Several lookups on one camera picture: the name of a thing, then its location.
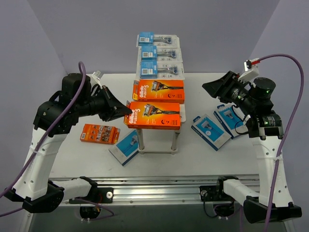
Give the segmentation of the orange Fusion5 razor box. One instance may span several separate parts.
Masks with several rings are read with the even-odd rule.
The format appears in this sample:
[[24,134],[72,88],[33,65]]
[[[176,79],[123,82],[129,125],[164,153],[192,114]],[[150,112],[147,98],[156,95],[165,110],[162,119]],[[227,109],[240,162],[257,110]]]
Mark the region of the orange Fusion5 razor box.
[[124,117],[131,129],[179,130],[181,115],[179,103],[142,102],[128,103],[132,113]]
[[132,99],[139,102],[172,102],[183,104],[185,92],[183,80],[136,80]]
[[80,141],[113,145],[118,142],[120,129],[114,126],[85,124]]

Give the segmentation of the clear blue-card razor blister pack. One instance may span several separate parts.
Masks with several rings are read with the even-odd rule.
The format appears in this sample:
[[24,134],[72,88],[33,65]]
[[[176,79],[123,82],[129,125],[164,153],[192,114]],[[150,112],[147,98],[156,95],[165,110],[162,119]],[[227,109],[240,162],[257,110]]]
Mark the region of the clear blue-card razor blister pack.
[[184,80],[181,62],[141,61],[137,64],[136,79]]

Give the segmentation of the Gillette SkinGuard blister pack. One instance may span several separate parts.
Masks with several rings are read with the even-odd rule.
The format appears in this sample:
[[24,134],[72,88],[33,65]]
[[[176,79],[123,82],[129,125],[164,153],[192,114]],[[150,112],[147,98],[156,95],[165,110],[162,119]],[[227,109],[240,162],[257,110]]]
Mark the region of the Gillette SkinGuard blister pack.
[[145,45],[139,47],[138,62],[183,62],[180,48],[162,48],[155,45]]

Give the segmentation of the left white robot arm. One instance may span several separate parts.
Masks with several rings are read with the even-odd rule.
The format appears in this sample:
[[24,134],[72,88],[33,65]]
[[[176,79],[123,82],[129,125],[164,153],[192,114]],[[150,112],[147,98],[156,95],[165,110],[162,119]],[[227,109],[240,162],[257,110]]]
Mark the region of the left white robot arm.
[[79,118],[98,115],[108,122],[131,112],[108,87],[93,90],[89,76],[68,74],[62,79],[61,90],[38,108],[23,173],[5,190],[4,196],[12,202],[21,202],[22,208],[30,213],[50,213],[62,201],[70,199],[87,203],[98,200],[96,181],[85,176],[51,181],[51,169],[62,143]]

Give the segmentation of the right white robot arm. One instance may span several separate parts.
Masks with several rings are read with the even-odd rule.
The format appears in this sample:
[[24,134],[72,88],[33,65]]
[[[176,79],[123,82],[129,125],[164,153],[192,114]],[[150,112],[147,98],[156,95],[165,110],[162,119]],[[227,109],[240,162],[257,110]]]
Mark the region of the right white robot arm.
[[233,103],[244,113],[258,165],[258,193],[236,177],[222,177],[214,188],[216,197],[224,200],[231,196],[239,202],[249,223],[282,222],[302,217],[302,209],[294,204],[285,177],[280,147],[284,140],[283,125],[271,101],[276,84],[265,77],[242,81],[239,75],[229,71],[202,87],[211,97],[222,103]]

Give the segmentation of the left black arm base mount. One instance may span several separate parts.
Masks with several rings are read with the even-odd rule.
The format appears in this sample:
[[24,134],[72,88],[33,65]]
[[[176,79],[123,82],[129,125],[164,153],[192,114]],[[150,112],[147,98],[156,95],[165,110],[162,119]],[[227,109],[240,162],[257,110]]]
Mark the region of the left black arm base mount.
[[87,199],[94,203],[112,203],[114,188],[95,188],[89,192]]

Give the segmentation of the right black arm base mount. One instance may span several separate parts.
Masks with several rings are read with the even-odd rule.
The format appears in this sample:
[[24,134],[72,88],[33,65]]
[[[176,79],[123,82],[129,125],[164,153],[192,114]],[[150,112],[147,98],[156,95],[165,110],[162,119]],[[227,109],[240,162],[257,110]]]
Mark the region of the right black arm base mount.
[[200,200],[202,202],[231,202],[232,197],[223,193],[216,185],[199,186]]

